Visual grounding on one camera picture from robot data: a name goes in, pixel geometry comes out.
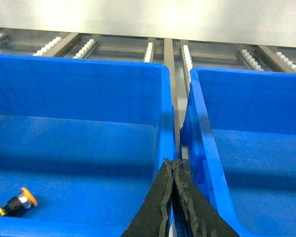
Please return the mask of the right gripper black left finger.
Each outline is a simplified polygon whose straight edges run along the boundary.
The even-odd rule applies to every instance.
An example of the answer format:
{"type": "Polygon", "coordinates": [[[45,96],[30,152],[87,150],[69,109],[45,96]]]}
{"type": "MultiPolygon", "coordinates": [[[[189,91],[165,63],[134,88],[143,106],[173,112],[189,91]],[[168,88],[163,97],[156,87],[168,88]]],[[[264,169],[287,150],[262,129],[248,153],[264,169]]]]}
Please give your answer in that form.
{"type": "Polygon", "coordinates": [[[170,230],[173,175],[166,158],[136,216],[123,237],[167,237],[170,230]]]}

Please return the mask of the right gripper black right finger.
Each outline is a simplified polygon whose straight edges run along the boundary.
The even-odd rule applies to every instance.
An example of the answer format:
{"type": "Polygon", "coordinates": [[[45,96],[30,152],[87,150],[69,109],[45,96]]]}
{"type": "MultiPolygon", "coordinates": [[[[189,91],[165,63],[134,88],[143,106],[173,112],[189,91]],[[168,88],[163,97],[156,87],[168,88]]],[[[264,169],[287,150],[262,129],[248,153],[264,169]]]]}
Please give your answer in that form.
{"type": "Polygon", "coordinates": [[[179,237],[237,237],[239,234],[215,211],[189,176],[187,159],[171,161],[172,207],[179,237]]]}

